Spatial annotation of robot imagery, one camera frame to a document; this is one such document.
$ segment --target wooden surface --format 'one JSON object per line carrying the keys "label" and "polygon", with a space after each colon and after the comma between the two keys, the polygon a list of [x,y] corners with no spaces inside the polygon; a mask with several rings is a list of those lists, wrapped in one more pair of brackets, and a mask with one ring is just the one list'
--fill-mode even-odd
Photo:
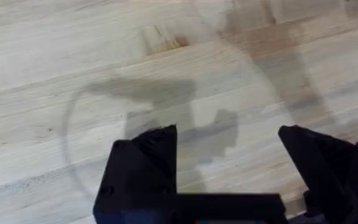
{"label": "wooden surface", "polygon": [[0,0],[0,224],[94,223],[112,142],[172,123],[180,192],[301,211],[277,130],[358,140],[358,0]]}

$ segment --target wood grain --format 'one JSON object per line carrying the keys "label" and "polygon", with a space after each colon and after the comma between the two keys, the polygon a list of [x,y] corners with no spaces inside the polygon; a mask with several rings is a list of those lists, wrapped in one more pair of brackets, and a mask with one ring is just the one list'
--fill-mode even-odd
{"label": "wood grain", "polygon": [[172,123],[180,192],[301,212],[277,130],[358,141],[358,0],[0,0],[0,223],[94,223],[112,142]]}

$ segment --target black plastic part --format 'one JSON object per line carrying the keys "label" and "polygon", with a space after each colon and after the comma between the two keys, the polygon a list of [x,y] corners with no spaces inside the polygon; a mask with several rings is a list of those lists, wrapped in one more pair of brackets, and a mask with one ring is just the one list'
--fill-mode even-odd
{"label": "black plastic part", "polygon": [[279,136],[309,188],[312,213],[331,224],[358,223],[358,198],[346,186],[355,145],[299,126],[283,126]]}
{"label": "black plastic part", "polygon": [[278,194],[177,194],[175,126],[116,141],[96,198],[98,224],[263,220],[287,223]]}

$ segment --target screw hole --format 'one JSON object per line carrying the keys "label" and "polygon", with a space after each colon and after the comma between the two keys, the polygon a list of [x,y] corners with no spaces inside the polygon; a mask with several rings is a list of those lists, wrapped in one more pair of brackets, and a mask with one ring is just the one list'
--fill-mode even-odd
{"label": "screw hole", "polygon": [[161,194],[168,194],[170,192],[169,187],[165,186],[165,185],[160,185],[157,188],[157,191]]}
{"label": "screw hole", "polygon": [[104,186],[100,189],[100,194],[103,196],[112,196],[115,193],[115,188],[113,186]]}

